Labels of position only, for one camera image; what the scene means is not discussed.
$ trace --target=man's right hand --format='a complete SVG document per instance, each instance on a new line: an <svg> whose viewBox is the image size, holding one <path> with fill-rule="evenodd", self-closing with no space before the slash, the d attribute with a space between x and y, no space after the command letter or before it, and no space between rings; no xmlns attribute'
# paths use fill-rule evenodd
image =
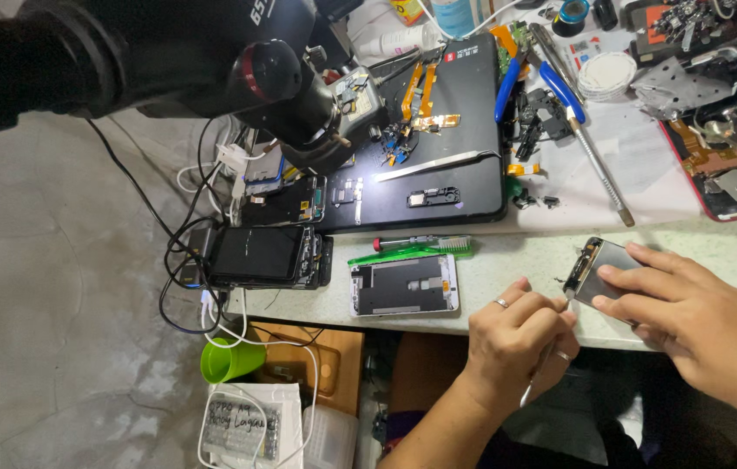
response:
<svg viewBox="0 0 737 469"><path fill-rule="evenodd" d="M595 296L595 308L641 323L637 334L667 352L696 389L737 408L737 289L677 254L629 243L626 251L648 267L602 266L600 277L635 293L618 300Z"/></svg>

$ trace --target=silver ring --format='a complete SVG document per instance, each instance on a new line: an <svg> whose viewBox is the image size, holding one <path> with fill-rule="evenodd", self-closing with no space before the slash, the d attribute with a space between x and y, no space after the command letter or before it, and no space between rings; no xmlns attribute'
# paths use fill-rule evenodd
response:
<svg viewBox="0 0 737 469"><path fill-rule="evenodd" d="M573 360L572 356L563 352L562 350L557 350L557 355L559 355L560 357L563 358L563 360L568 361L568 362L571 362L571 360Z"/></svg>

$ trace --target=white tape roll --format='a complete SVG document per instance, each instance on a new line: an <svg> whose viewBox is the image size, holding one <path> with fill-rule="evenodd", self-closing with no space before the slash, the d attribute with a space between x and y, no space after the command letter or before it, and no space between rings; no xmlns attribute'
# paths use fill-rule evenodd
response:
<svg viewBox="0 0 737 469"><path fill-rule="evenodd" d="M609 101L626 92L637 70L638 65L626 53L601 53L582 66L577 86L588 101Z"/></svg>

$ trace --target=blue-handled pliers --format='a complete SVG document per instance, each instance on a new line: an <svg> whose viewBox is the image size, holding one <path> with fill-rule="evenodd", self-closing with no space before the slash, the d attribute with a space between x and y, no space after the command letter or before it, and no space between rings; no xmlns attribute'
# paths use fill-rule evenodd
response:
<svg viewBox="0 0 737 469"><path fill-rule="evenodd" d="M510 59L510 67L508 68L507 74L504 75L502 85L499 87L499 94L496 96L496 122L502 122L504 111L508 106L510 92L513 90L513 85L516 84L516 80L520 76L522 64L525 60L528 60L532 66L540 70L540 75L548 86L551 87L553 93L557 95L557 98L565 106L565 109L571 108L578 122L585 123L585 112L582 112L582 107L579 105L579 101L577 101L577 97L574 96L571 88L551 69L548 62L540 60L540 57L536 55L528 42L522 44L516 53L516 57Z"/></svg>

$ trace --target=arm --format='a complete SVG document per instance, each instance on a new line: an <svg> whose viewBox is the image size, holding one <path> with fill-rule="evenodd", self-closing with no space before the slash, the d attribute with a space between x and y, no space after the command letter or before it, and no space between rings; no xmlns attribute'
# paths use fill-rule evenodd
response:
<svg viewBox="0 0 737 469"><path fill-rule="evenodd" d="M626 251L642 269L611 265L600 277L635 293L594 307L618 319L641 323L634 333L667 352L690 384L737 408L737 289L695 261L629 243Z"/></svg>
<svg viewBox="0 0 737 469"><path fill-rule="evenodd" d="M522 278L499 296L509 308L491 302L470 316L467 366L379 469L474 467L490 436L519 408L542 348L556 340L560 350L577 355L571 332L576 316L558 314L565 300L527 293L529 288ZM533 395L556 384L568 364L561 358L546 362Z"/></svg>

